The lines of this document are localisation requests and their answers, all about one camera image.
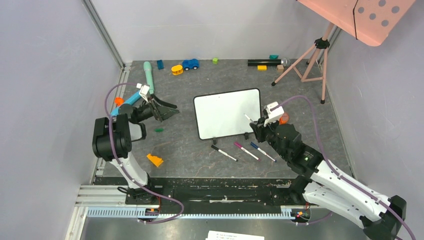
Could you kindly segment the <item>green whiteboard marker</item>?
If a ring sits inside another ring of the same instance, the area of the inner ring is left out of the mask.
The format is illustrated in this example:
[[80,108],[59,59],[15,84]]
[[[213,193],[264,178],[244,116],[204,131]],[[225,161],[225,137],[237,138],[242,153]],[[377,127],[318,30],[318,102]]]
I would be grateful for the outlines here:
[[250,123],[254,122],[247,114],[244,114],[244,116],[247,118],[247,120],[249,120]]

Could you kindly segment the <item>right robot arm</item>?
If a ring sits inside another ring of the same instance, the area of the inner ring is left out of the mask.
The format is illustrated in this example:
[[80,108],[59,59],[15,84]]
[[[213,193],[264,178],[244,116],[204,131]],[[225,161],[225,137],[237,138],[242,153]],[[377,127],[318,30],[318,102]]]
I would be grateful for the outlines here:
[[308,202],[334,212],[363,230],[371,240],[396,239],[406,218],[406,201],[379,193],[335,166],[311,146],[292,124],[251,121],[258,142],[267,142],[297,178],[289,187],[295,204]]

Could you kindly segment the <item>white whiteboard black frame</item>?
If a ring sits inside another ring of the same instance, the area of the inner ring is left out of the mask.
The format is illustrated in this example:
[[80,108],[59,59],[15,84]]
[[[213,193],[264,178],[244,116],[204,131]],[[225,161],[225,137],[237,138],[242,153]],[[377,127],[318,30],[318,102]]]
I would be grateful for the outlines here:
[[193,98],[197,134],[201,140],[245,135],[253,132],[253,121],[262,113],[258,88],[198,95]]

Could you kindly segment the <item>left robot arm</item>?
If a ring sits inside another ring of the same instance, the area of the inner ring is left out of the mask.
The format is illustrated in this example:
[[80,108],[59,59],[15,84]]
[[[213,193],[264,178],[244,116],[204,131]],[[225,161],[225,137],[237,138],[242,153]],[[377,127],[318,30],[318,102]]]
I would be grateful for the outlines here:
[[118,169],[127,182],[127,188],[119,187],[118,190],[129,198],[151,204],[160,197],[150,184],[149,174],[132,154],[132,143],[144,140],[147,136],[143,121],[154,118],[163,122],[179,112],[175,104],[152,95],[138,107],[124,103],[118,108],[117,115],[95,120],[93,153]]

